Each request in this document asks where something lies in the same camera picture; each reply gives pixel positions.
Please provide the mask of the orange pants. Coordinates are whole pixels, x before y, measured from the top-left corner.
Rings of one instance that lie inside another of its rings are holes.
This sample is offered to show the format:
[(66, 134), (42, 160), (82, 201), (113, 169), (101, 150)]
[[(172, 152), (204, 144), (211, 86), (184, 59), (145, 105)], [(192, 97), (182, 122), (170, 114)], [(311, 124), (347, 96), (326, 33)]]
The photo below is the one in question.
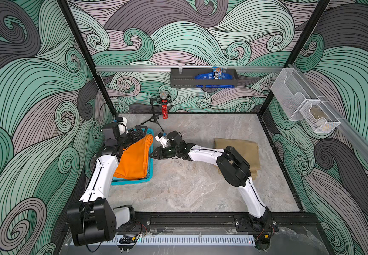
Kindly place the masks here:
[(152, 143), (153, 136), (147, 134), (145, 138), (132, 144), (125, 150), (113, 177), (124, 180), (140, 180), (146, 178), (150, 159), (149, 149)]

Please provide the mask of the beige pants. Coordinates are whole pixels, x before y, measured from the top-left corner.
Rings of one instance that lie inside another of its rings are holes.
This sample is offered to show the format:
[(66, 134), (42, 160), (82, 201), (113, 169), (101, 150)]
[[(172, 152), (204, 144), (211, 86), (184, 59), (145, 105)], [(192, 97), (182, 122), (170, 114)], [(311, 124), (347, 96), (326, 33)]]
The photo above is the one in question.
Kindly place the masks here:
[(251, 177), (255, 180), (260, 170), (259, 147), (256, 142), (237, 139), (215, 138), (214, 145), (216, 149), (224, 149), (232, 146), (250, 165)]

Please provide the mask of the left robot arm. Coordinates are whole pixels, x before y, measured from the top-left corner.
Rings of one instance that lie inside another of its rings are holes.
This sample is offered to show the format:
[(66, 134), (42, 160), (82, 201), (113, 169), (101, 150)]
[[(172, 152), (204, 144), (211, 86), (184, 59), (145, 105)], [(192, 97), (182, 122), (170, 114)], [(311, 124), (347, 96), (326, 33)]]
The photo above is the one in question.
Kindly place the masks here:
[(67, 222), (75, 246), (111, 241), (118, 230), (136, 228), (131, 205), (112, 209), (107, 201), (113, 175), (129, 146), (145, 138), (147, 127), (126, 128), (126, 121), (113, 121), (103, 126), (103, 146), (92, 157), (95, 169), (80, 200), (67, 210)]

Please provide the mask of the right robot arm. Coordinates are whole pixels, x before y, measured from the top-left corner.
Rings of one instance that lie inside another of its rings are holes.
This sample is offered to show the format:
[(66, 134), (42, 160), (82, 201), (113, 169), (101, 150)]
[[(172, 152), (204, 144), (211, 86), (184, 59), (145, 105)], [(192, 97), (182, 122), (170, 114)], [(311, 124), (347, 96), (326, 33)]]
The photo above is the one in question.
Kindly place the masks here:
[(183, 140), (181, 133), (159, 133), (155, 137), (161, 144), (150, 154), (153, 159), (180, 158), (190, 162), (203, 162), (217, 166), (227, 183), (238, 188), (248, 209), (252, 227), (258, 231), (273, 227), (272, 213), (263, 203), (253, 184), (249, 163), (232, 146), (224, 149), (206, 148)]

